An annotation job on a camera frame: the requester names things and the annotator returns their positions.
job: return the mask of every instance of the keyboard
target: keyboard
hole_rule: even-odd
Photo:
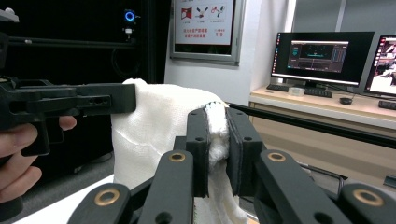
[[[396,102],[389,102],[389,101],[379,101],[378,102],[378,107],[384,108],[384,109],[391,109],[391,110],[396,110]]]
[[[289,91],[289,87],[288,86],[280,86],[280,85],[269,84],[267,86],[267,90],[270,90],[270,91]]]
[[[267,86],[267,90],[270,90],[270,91],[289,91],[289,87],[288,86],[275,85],[275,84],[269,84]],[[330,91],[323,91],[323,90],[318,90],[318,89],[305,89],[305,95],[332,98],[332,93]]]
[[[313,96],[332,98],[332,93],[330,91],[321,91],[321,90],[315,90],[315,89],[305,89],[305,95],[313,95]]]

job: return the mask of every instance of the computer mouse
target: computer mouse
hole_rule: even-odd
[[[341,105],[351,105],[352,104],[352,99],[347,98],[347,97],[341,97],[340,98],[340,103]]]

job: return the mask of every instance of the black cabinet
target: black cabinet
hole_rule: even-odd
[[[0,32],[10,37],[3,74],[18,78],[43,78],[53,84],[121,83],[141,77],[163,83],[170,0],[138,1],[2,1],[20,22],[0,22]],[[128,38],[125,9],[138,16]],[[26,44],[23,39],[31,39]],[[35,165],[41,181],[112,151],[110,116],[77,117],[78,126],[63,132],[49,120],[51,152]]]

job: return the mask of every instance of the white wall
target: white wall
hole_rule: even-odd
[[[246,0],[239,66],[171,60],[168,50],[164,82],[248,105],[250,92],[270,81],[276,33],[284,31],[287,8],[288,0]]]

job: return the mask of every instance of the brass screw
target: brass screw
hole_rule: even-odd
[[[186,159],[186,155],[184,155],[183,153],[174,153],[172,155],[169,156],[169,160],[170,161],[184,161]]]
[[[286,157],[284,155],[277,153],[277,152],[272,152],[272,153],[268,154],[268,158],[271,161],[285,161],[286,160]]]
[[[355,189],[353,190],[353,196],[362,203],[369,204],[371,206],[382,206],[384,205],[384,200],[379,197],[376,193],[371,192],[367,189]]]
[[[110,199],[102,199],[102,196],[110,193],[113,195]],[[95,196],[95,203],[99,206],[107,206],[113,204],[120,197],[120,192],[116,189],[103,189]]]

